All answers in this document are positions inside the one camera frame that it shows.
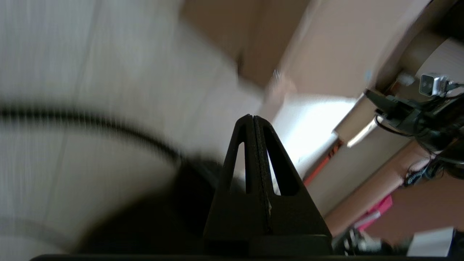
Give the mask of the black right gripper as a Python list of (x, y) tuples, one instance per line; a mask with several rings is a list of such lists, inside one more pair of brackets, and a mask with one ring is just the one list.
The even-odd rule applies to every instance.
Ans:
[(364, 95), (386, 122), (388, 132), (411, 137), (444, 167), (449, 175), (463, 174), (463, 96), (426, 101), (385, 96), (365, 89)]

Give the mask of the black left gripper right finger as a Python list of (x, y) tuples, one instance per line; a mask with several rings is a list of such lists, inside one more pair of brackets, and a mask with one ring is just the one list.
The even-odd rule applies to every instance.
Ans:
[(274, 128), (255, 116), (265, 230), (254, 256), (330, 256), (332, 236)]

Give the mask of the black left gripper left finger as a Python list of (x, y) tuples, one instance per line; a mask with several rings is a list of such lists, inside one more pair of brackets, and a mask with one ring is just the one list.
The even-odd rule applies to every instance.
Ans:
[[(245, 147), (245, 191), (232, 191), (239, 145)], [(248, 255), (250, 242), (267, 231), (254, 117), (245, 115), (234, 126), (218, 187), (204, 227), (204, 252), (210, 255)]]

